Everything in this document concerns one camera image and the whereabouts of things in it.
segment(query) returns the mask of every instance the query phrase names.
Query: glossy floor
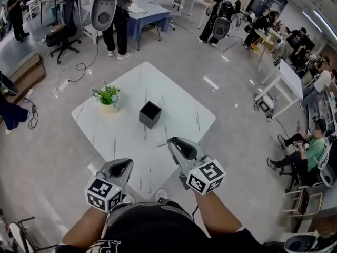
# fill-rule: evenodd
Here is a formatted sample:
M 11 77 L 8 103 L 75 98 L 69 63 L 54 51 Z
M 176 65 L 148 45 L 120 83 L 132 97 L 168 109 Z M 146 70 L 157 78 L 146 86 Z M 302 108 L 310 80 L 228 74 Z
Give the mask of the glossy floor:
M 277 135 L 284 131 L 277 121 L 269 123 L 262 111 L 256 112 L 253 101 L 254 93 L 263 88 L 260 82 L 273 67 L 272 59 L 265 54 L 258 65 L 258 55 L 245 50 L 239 38 L 223 39 L 217 47 L 200 44 L 196 37 L 201 32 L 197 29 L 201 10 L 195 7 L 192 16 L 175 18 L 176 30 L 162 33 L 161 42 L 156 32 L 145 32 L 139 52 L 133 48 L 136 43 L 129 42 L 129 51 L 134 54 L 123 61 L 108 57 L 101 39 L 96 62 L 90 66 L 91 75 L 84 74 L 80 81 L 69 84 L 57 100 L 50 96 L 55 82 L 34 89 L 32 100 L 39 113 L 36 129 L 30 130 L 24 123 L 6 136 L 5 125 L 1 124 L 0 197 L 9 221 L 36 216 L 28 223 L 34 237 L 42 244 L 60 242 L 88 207 L 84 187 L 90 170 L 104 163 L 71 112 L 91 96 L 91 88 L 101 88 L 104 81 L 112 82 L 148 61 L 216 116 L 200 145 L 227 172 L 216 190 L 221 200 L 260 242 L 284 230 L 279 209 L 285 202 L 288 179 L 266 165 L 267 157 L 282 157 Z M 231 29 L 229 35 L 244 38 L 244 25 L 237 31 Z M 96 55 L 96 47 L 87 37 L 74 47 L 80 53 L 65 52 L 62 63 L 68 69 L 61 73 L 60 83 L 68 77 L 79 78 L 83 71 L 77 71 L 76 64 L 89 64 Z M 48 74 L 60 68 L 55 58 L 47 57 L 45 65 Z M 288 134 L 294 134 L 296 121 L 304 123 L 304 115 L 294 105 L 279 120 Z M 182 189 L 176 174 L 164 188 L 171 199 L 192 213 L 193 194 Z M 199 215 L 197 222 L 201 225 Z

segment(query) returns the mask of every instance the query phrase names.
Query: potted plant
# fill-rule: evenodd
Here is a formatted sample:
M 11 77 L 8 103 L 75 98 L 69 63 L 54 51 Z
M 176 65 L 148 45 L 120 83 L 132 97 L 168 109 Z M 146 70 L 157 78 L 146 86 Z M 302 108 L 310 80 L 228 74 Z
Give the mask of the potted plant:
M 118 95 L 120 89 L 115 86 L 108 86 L 104 82 L 104 88 L 101 90 L 92 89 L 93 96 L 101 103 L 101 110 L 103 113 L 118 112 Z

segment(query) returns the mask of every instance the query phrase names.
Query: green shirt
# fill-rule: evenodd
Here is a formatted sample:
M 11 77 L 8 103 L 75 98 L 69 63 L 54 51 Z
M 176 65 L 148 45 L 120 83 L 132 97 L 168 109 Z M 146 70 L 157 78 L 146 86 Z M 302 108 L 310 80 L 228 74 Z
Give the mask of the green shirt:
M 314 159 L 316 157 L 317 160 L 323 156 L 323 151 L 325 147 L 325 137 L 317 139 L 316 137 L 311 137 L 309 143 L 309 149 L 306 150 L 305 156 L 308 161 L 308 171 L 311 171 L 313 168 L 317 166 L 317 162 Z

